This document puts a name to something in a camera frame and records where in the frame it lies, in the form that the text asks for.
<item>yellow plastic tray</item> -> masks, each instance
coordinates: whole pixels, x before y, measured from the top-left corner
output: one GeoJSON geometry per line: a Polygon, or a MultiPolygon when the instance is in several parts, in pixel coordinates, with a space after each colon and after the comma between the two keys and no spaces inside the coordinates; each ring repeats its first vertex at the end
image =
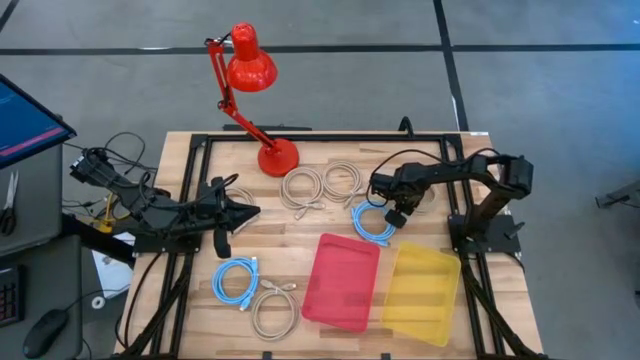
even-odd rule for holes
{"type": "Polygon", "coordinates": [[[436,346],[451,332],[460,260],[403,242],[382,311],[384,327],[436,346]]]}

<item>coiled cable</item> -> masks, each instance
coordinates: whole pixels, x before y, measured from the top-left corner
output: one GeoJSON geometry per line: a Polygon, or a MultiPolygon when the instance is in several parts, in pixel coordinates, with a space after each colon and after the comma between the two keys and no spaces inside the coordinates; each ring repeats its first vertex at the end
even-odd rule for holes
{"type": "Polygon", "coordinates": [[[246,257],[238,257],[226,261],[218,267],[213,277],[211,277],[211,288],[216,297],[225,304],[240,305],[240,311],[244,311],[251,305],[251,299],[258,290],[258,259],[252,257],[251,259],[246,257]],[[241,266],[245,268],[249,275],[251,275],[251,282],[247,290],[236,298],[229,297],[222,287],[222,279],[224,274],[234,266],[241,266]]]}
{"type": "MultiPolygon", "coordinates": [[[[230,197],[239,197],[242,200],[244,200],[244,204],[248,204],[248,205],[255,205],[256,204],[256,199],[253,197],[253,195],[249,192],[249,190],[245,189],[245,188],[241,188],[241,187],[232,187],[229,189],[226,189],[226,193],[227,196],[230,197]]],[[[252,217],[251,219],[245,221],[242,225],[240,225],[237,229],[234,230],[233,234],[237,234],[239,233],[242,229],[244,229],[245,226],[247,226],[248,224],[258,220],[258,217],[260,216],[260,214],[252,217]]]]}
{"type": "Polygon", "coordinates": [[[344,202],[344,208],[348,208],[358,195],[364,195],[366,189],[362,186],[362,175],[360,170],[353,164],[347,161],[336,161],[324,168],[322,173],[322,185],[324,186],[325,196],[327,199],[333,202],[344,202]],[[346,170],[353,178],[353,188],[349,192],[340,192],[329,185],[329,173],[336,169],[346,170]]]}
{"type": "Polygon", "coordinates": [[[280,183],[280,201],[286,208],[298,210],[294,216],[296,220],[300,220],[309,208],[318,210],[325,208],[325,205],[320,202],[322,193],[322,177],[317,171],[308,167],[299,167],[289,171],[287,176],[282,179],[282,183],[280,183]],[[313,181],[313,196],[309,199],[299,200],[291,195],[289,190],[291,180],[299,175],[307,176],[313,181]]]}
{"type": "Polygon", "coordinates": [[[380,234],[371,234],[366,231],[362,224],[360,223],[360,219],[362,217],[362,213],[367,210],[381,210],[385,215],[387,213],[387,209],[380,206],[379,203],[370,203],[369,201],[363,201],[357,207],[351,209],[351,217],[353,218],[353,226],[356,228],[356,231],[360,236],[362,236],[365,240],[371,241],[372,243],[378,244],[380,246],[389,246],[389,239],[396,232],[396,227],[387,224],[387,228],[380,234]]]}
{"type": "Polygon", "coordinates": [[[260,280],[260,285],[265,287],[266,290],[260,296],[256,298],[253,307],[251,308],[251,326],[253,327],[253,331],[255,331],[256,335],[265,341],[278,341],[282,340],[285,337],[289,336],[293,332],[293,330],[298,326],[300,322],[300,303],[298,299],[293,296],[290,291],[296,288],[296,284],[289,283],[282,286],[276,286],[269,280],[260,280]],[[289,323],[282,330],[270,333],[265,331],[262,328],[262,324],[260,323],[260,307],[262,303],[270,297],[273,296],[282,296],[287,300],[287,304],[289,305],[289,309],[291,311],[291,318],[289,318],[289,323]]]}

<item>black wire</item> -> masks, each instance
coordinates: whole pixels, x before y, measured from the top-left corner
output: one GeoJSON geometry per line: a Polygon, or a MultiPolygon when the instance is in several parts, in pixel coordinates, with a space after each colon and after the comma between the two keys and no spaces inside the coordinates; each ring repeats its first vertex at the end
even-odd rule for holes
{"type": "Polygon", "coordinates": [[[147,198],[147,196],[144,194],[144,188],[143,185],[149,181],[150,178],[150,174],[148,172],[144,172],[142,174],[142,176],[140,176],[140,181],[138,181],[138,191],[140,192],[140,197],[142,198],[142,201],[144,201],[145,204],[149,205],[152,208],[156,208],[156,209],[185,209],[187,207],[191,207],[194,205],[197,205],[199,202],[201,202],[202,200],[204,200],[205,198],[211,196],[213,193],[215,193],[216,191],[218,191],[221,187],[227,187],[231,184],[233,184],[237,179],[238,179],[238,174],[231,174],[229,176],[227,176],[221,183],[216,184],[215,186],[211,187],[211,189],[209,189],[209,191],[207,191],[206,194],[200,196],[199,198],[193,200],[193,201],[189,201],[186,203],[178,203],[175,205],[155,205],[153,203],[151,203],[149,201],[149,198],[147,198]]]}
{"type": "MultiPolygon", "coordinates": [[[[64,143],[64,145],[72,147],[72,148],[75,148],[75,149],[79,149],[79,150],[82,150],[82,151],[85,151],[85,150],[88,149],[88,148],[85,148],[85,147],[82,147],[82,146],[78,146],[78,145],[74,145],[74,144],[70,144],[70,143],[64,143]]],[[[104,147],[93,147],[91,149],[102,149],[102,150],[104,150],[106,152],[109,152],[109,153],[115,155],[116,157],[107,156],[107,158],[110,159],[110,160],[114,160],[114,161],[117,161],[117,162],[120,163],[120,164],[117,164],[117,165],[135,165],[135,167],[143,169],[143,170],[147,170],[147,171],[157,171],[158,170],[158,168],[156,168],[156,167],[146,166],[146,165],[142,165],[139,162],[135,162],[135,161],[127,158],[126,156],[124,156],[124,155],[122,155],[122,154],[120,154],[117,151],[112,150],[112,149],[107,149],[107,148],[104,148],[104,147]]]]}
{"type": "Polygon", "coordinates": [[[88,208],[88,207],[91,207],[93,205],[101,203],[102,199],[93,200],[93,201],[85,201],[85,202],[80,202],[78,200],[65,200],[65,199],[62,199],[62,202],[68,202],[68,203],[77,204],[77,205],[62,205],[63,208],[76,208],[76,207],[88,208]]]}
{"type": "Polygon", "coordinates": [[[84,150],[84,149],[85,149],[85,148],[83,148],[82,146],[74,145],[74,144],[71,144],[71,143],[63,143],[63,144],[64,144],[65,146],[70,146],[70,147],[72,147],[72,148],[79,149],[79,150],[84,150]]]}
{"type": "Polygon", "coordinates": [[[215,42],[217,46],[222,46],[224,41],[231,36],[231,32],[228,32],[225,36],[221,37],[219,40],[207,38],[204,41],[204,46],[209,46],[210,43],[215,42]]]}
{"type": "Polygon", "coordinates": [[[89,346],[89,343],[84,338],[82,338],[82,342],[87,346],[87,350],[89,351],[89,360],[93,360],[93,352],[91,351],[91,346],[89,346]]]}
{"type": "MultiPolygon", "coordinates": [[[[113,214],[113,209],[120,202],[120,198],[116,194],[114,193],[112,194],[113,194],[113,200],[111,201],[111,204],[109,204],[109,207],[112,209],[112,214],[113,214]]],[[[96,214],[96,217],[101,217],[106,213],[107,213],[107,206],[105,205],[102,209],[100,209],[100,211],[98,211],[98,213],[96,214]]]]}
{"type": "MultiPolygon", "coordinates": [[[[75,146],[75,145],[72,145],[72,144],[67,144],[67,143],[64,143],[64,144],[65,144],[65,145],[69,145],[69,146],[74,147],[74,148],[79,148],[78,146],[75,146]]],[[[97,172],[97,173],[99,173],[100,175],[104,176],[104,177],[105,177],[105,179],[107,179],[107,180],[111,181],[112,183],[114,183],[114,184],[116,184],[116,185],[118,185],[118,186],[120,186],[120,187],[123,187],[123,188],[135,188],[135,187],[137,187],[137,186],[138,186],[137,184],[122,184],[122,183],[118,183],[118,182],[114,181],[113,179],[110,179],[109,175],[108,175],[108,174],[106,174],[104,171],[100,170],[100,169],[98,168],[97,164],[92,163],[92,162],[91,162],[91,160],[89,160],[90,158],[87,156],[87,154],[88,154],[88,153],[90,153],[90,152],[93,152],[93,151],[95,151],[95,150],[104,150],[104,151],[114,152],[114,151],[112,151],[112,150],[110,150],[110,149],[106,149],[106,148],[104,148],[104,147],[83,148],[83,149],[82,149],[82,154],[85,156],[85,159],[87,160],[87,162],[89,163],[89,165],[91,165],[92,170],[94,170],[95,172],[97,172]]],[[[137,167],[140,167],[140,168],[144,169],[145,171],[147,171],[147,169],[146,169],[146,167],[145,167],[144,165],[139,164],[139,165],[137,165],[137,167]]]]}
{"type": "Polygon", "coordinates": [[[449,164],[451,164],[451,165],[462,165],[462,164],[466,164],[466,163],[468,163],[469,161],[473,160],[473,158],[474,158],[474,157],[476,157],[476,156],[480,155],[480,153],[483,153],[483,152],[485,152],[485,151],[491,151],[492,153],[496,154],[497,156],[502,155],[502,154],[500,154],[500,153],[498,152],[498,150],[496,150],[496,149],[494,149],[494,148],[488,148],[488,147],[487,147],[487,148],[482,148],[482,149],[480,149],[480,150],[478,150],[478,151],[474,152],[473,154],[469,155],[466,159],[464,159],[462,162],[451,161],[451,162],[449,162],[449,164]]]}
{"type": "MultiPolygon", "coordinates": [[[[138,154],[138,157],[136,158],[136,160],[134,161],[135,164],[140,164],[140,159],[142,159],[142,155],[144,155],[144,151],[147,149],[147,143],[144,142],[144,139],[142,139],[142,137],[138,134],[132,133],[130,131],[121,131],[115,135],[113,135],[111,138],[109,138],[109,140],[107,140],[107,142],[104,144],[104,148],[105,149],[109,149],[109,144],[111,144],[111,142],[115,139],[117,139],[120,136],[123,135],[129,135],[129,136],[133,136],[136,139],[140,140],[140,143],[142,144],[142,149],[140,150],[140,153],[138,154]]],[[[131,172],[131,170],[136,168],[136,165],[132,164],[131,167],[129,167],[129,169],[125,170],[124,174],[127,175],[129,174],[129,172],[131,172]]]]}
{"type": "Polygon", "coordinates": [[[367,202],[369,204],[371,204],[371,206],[373,206],[373,207],[385,207],[385,206],[387,206],[387,204],[389,203],[389,199],[384,199],[384,203],[382,203],[382,204],[374,203],[373,201],[371,201],[371,199],[369,199],[369,193],[370,192],[371,192],[371,181],[369,181],[369,186],[367,186],[367,192],[364,193],[365,200],[367,200],[367,202]]]}
{"type": "Polygon", "coordinates": [[[124,312],[122,314],[120,314],[120,316],[118,317],[118,320],[116,320],[116,324],[113,327],[113,332],[116,334],[116,340],[118,341],[118,343],[124,348],[126,346],[124,346],[124,342],[122,342],[122,339],[120,338],[120,332],[118,330],[120,330],[120,323],[122,322],[122,316],[124,315],[124,312]]]}
{"type": "Polygon", "coordinates": [[[82,301],[84,298],[86,298],[87,296],[91,296],[91,295],[95,295],[97,293],[103,293],[105,291],[108,292],[121,292],[122,289],[118,289],[118,290],[113,290],[113,289],[102,289],[102,290],[96,290],[96,291],[92,291],[89,293],[86,293],[82,296],[80,296],[79,298],[77,298],[74,302],[72,302],[69,306],[67,306],[64,311],[69,311],[69,309],[71,309],[73,307],[73,305],[77,304],[78,302],[82,301]]]}
{"type": "Polygon", "coordinates": [[[93,215],[93,214],[91,213],[91,210],[89,210],[89,209],[87,209],[87,208],[83,208],[83,209],[84,209],[84,211],[86,211],[86,212],[87,212],[86,214],[81,213],[81,212],[76,211],[76,210],[73,210],[73,209],[67,209],[67,208],[63,207],[63,210],[68,211],[68,212],[70,212],[70,213],[73,213],[73,214],[76,214],[76,215],[81,215],[81,216],[88,216],[88,217],[90,217],[90,218],[92,218],[92,219],[94,219],[94,220],[98,220],[98,217],[97,217],[97,216],[95,216],[95,215],[93,215]]]}
{"type": "Polygon", "coordinates": [[[384,166],[384,164],[388,163],[389,160],[393,159],[394,157],[396,157],[398,155],[409,153],[409,152],[416,152],[416,153],[422,154],[424,156],[428,156],[428,157],[434,159],[435,161],[441,162],[443,164],[447,163],[446,161],[442,160],[441,158],[439,158],[439,157],[437,157],[437,156],[435,156],[435,155],[433,155],[431,153],[428,153],[426,151],[422,151],[422,150],[418,150],[418,149],[405,149],[405,150],[402,150],[402,151],[398,151],[397,153],[395,153],[395,154],[389,156],[388,158],[386,158],[383,162],[380,163],[380,165],[378,165],[375,169],[373,169],[373,171],[371,172],[371,175],[375,174],[378,170],[380,170],[380,168],[382,166],[384,166]]]}
{"type": "Polygon", "coordinates": [[[520,267],[522,268],[522,272],[523,272],[523,273],[525,272],[524,264],[522,263],[522,261],[520,261],[520,259],[518,259],[518,257],[516,256],[516,254],[514,254],[514,253],[505,253],[505,254],[507,254],[507,256],[509,256],[510,258],[512,258],[513,260],[515,260],[515,261],[518,263],[518,265],[520,265],[520,267]]]}
{"type": "Polygon", "coordinates": [[[142,284],[144,283],[144,280],[147,278],[147,275],[149,274],[149,270],[151,270],[151,267],[153,266],[153,264],[155,264],[156,261],[158,261],[158,259],[160,258],[160,255],[162,255],[162,253],[156,254],[156,256],[153,257],[149,265],[147,265],[147,268],[142,273],[142,277],[140,278],[138,287],[136,288],[136,291],[133,293],[133,298],[131,298],[131,304],[129,305],[129,311],[127,313],[127,321],[125,321],[124,323],[124,347],[125,348],[129,347],[129,323],[131,322],[131,314],[133,313],[133,308],[136,305],[138,294],[140,293],[140,289],[142,289],[142,284]]]}

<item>keyboard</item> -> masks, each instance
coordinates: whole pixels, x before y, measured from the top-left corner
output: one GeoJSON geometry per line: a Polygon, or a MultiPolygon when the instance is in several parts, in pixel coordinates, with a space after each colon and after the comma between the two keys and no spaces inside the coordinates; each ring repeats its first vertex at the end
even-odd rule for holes
{"type": "Polygon", "coordinates": [[[0,268],[0,327],[24,319],[24,267],[0,268]]]}

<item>white paper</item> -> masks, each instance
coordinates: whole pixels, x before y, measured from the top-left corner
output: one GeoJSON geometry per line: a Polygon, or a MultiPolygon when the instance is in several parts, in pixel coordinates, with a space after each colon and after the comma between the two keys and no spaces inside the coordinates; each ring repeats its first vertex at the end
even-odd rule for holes
{"type": "MultiPolygon", "coordinates": [[[[135,236],[128,232],[114,235],[115,239],[125,242],[129,245],[133,245],[135,242],[135,236]]],[[[125,263],[118,260],[114,260],[105,254],[97,251],[93,252],[93,261],[96,264],[98,270],[98,278],[100,279],[100,286],[104,290],[118,290],[118,291],[103,291],[105,299],[111,299],[112,297],[121,294],[131,286],[131,279],[133,278],[133,270],[125,263]]]]}

